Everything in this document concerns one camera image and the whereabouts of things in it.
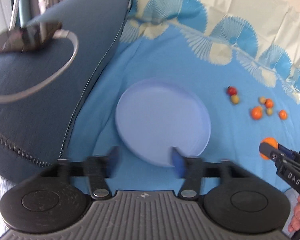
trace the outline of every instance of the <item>small yellow fruit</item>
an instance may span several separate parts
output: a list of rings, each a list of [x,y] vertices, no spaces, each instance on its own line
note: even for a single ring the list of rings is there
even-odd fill
[[[267,99],[266,99],[265,97],[260,97],[260,98],[259,98],[259,102],[260,102],[260,104],[262,104],[262,105],[265,104],[266,100],[267,100]]]
[[[236,105],[237,103],[240,102],[238,95],[231,96],[230,100],[231,100],[232,104],[234,104],[234,105]]]
[[[266,112],[267,112],[267,115],[272,115],[273,114],[272,108],[267,108]]]

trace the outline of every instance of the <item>white pole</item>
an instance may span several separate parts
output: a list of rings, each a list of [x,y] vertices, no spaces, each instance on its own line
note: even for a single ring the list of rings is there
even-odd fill
[[[14,27],[16,26],[16,20],[17,20],[17,15],[18,15],[18,8],[19,8],[19,1],[20,0],[14,0],[14,2],[13,2],[13,8],[12,8],[12,15],[11,15],[11,20],[10,20],[9,30],[14,29]]]

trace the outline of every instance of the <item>gray ribbed plate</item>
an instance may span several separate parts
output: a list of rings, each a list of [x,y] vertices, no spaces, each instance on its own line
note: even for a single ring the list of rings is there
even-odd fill
[[[239,235],[204,216],[196,202],[172,191],[118,191],[110,200],[95,201],[71,227],[46,235],[9,230],[0,240],[289,240],[281,232]]]

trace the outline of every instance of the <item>white cable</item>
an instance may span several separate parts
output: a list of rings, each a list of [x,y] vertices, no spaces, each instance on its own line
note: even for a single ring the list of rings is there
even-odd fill
[[[22,98],[26,98],[26,97],[38,92],[39,90],[41,90],[42,88],[44,88],[45,86],[50,84],[52,81],[54,81],[58,76],[60,76],[70,66],[70,64],[74,60],[75,56],[77,55],[78,48],[79,48],[79,41],[78,41],[77,35],[75,35],[71,31],[58,30],[54,33],[53,38],[54,39],[68,38],[69,40],[72,41],[73,54],[72,54],[71,58],[69,59],[69,61],[62,68],[60,68],[58,71],[56,71],[54,74],[52,74],[50,77],[48,77],[41,83],[39,83],[33,87],[30,87],[27,90],[24,90],[24,91],[15,93],[15,94],[11,94],[11,95],[0,95],[0,104],[11,103],[11,102],[20,100]]]
[[[19,8],[19,1],[20,0],[14,0],[14,2],[13,2],[13,8],[12,8],[9,31],[14,29],[14,27],[16,26],[16,20],[17,20],[17,15],[18,15],[18,8]]]

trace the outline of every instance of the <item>hand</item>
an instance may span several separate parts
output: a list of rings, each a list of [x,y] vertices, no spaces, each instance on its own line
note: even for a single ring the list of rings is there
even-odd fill
[[[290,225],[288,225],[288,231],[298,231],[300,229],[300,195],[298,196],[298,203],[293,210],[293,217],[291,219]]]

